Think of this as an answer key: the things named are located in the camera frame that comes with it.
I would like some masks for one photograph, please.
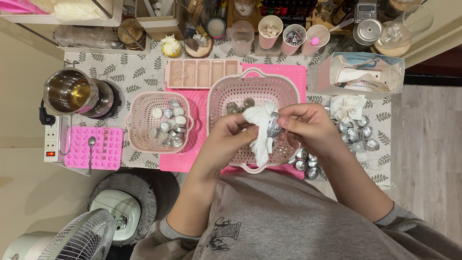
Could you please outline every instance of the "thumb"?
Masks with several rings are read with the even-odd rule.
[[[239,134],[232,136],[231,142],[233,145],[242,147],[246,144],[250,144],[252,141],[256,140],[258,137],[258,126],[252,126],[246,131],[240,132]]]
[[[299,134],[301,136],[307,136],[312,131],[312,125],[302,121],[295,120],[286,116],[280,116],[278,118],[278,124],[282,128],[289,132]]]

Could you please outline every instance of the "leaf pattern tablecloth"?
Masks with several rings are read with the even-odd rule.
[[[214,41],[213,50],[208,58],[240,58],[243,63],[304,65],[307,68],[306,102],[318,102],[328,105],[330,101],[329,96],[321,96],[313,93],[315,92],[318,66],[332,54],[335,44],[336,39],[333,37],[333,40],[327,46],[321,48],[311,57],[300,55],[300,50],[293,56],[281,54],[279,57],[256,57],[251,54],[249,56],[238,57],[234,55],[231,43],[226,39],[221,39]],[[160,42],[152,41],[150,48],[151,53],[149,55],[95,54],[85,52],[66,52],[65,54],[65,60],[80,62],[75,67],[87,73],[90,77],[106,80],[119,88],[122,105],[113,117],[104,120],[95,120],[75,115],[74,124],[79,126],[117,127],[124,129],[121,163],[123,167],[159,167],[158,154],[141,153],[133,149],[128,141],[128,129],[123,122],[130,110],[131,101],[136,95],[144,91],[165,90],[164,69],[169,58],[162,54],[162,44]],[[183,51],[180,57],[188,58]],[[381,147],[376,152],[367,152],[358,156],[359,161],[366,166],[370,164],[371,159],[377,160],[376,163],[378,166],[383,166],[380,171],[369,171],[372,180],[383,189],[387,189],[392,185],[390,182],[390,102],[391,99],[386,97],[383,100],[370,100],[365,104],[363,114],[367,115],[371,120],[371,126],[374,128],[374,138],[380,142]],[[86,169],[72,170],[82,174],[88,173]],[[317,179],[327,180],[325,176]]]

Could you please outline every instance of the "tissue box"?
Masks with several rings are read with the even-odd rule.
[[[318,69],[316,94],[327,96],[365,95],[366,99],[383,99],[401,93],[404,81],[404,60],[364,52],[334,52]],[[390,92],[369,92],[335,86],[344,79],[357,79],[371,74],[393,88]]]
[[[171,15],[151,17],[144,1],[136,1],[135,18],[154,41],[160,41],[165,36],[175,35],[175,39],[184,40],[183,31],[186,29],[183,8],[176,1],[173,2]]]

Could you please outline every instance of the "power strip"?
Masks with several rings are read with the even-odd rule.
[[[64,161],[64,155],[59,153],[59,140],[62,133],[66,133],[61,139],[61,150],[66,148],[67,137],[67,118],[63,117],[63,125],[58,129],[60,118],[56,117],[56,122],[53,125],[45,126],[45,149],[43,154],[44,162],[60,162]]]

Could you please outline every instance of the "person's left hand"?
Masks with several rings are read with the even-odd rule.
[[[241,113],[223,116],[215,123],[192,168],[206,173],[219,173],[238,150],[257,139],[258,127],[249,124]]]

